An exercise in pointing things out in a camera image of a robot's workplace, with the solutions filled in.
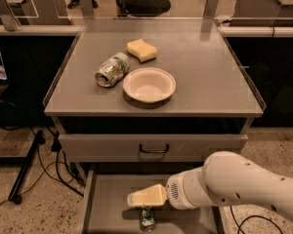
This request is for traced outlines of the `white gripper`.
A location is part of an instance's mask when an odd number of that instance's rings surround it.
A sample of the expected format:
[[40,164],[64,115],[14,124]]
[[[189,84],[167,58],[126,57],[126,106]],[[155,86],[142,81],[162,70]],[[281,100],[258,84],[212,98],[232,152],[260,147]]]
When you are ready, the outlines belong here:
[[166,188],[161,184],[133,192],[127,196],[130,208],[161,207],[167,201],[177,210],[193,210],[207,205],[207,194],[200,169],[172,175]]

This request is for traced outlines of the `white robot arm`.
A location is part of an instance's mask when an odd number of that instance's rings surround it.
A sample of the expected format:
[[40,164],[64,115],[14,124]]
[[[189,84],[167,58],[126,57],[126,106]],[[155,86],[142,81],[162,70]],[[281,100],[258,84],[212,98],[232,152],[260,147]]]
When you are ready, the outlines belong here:
[[131,208],[165,203],[177,210],[257,205],[293,222],[293,178],[270,172],[239,154],[218,151],[199,168],[127,196]]

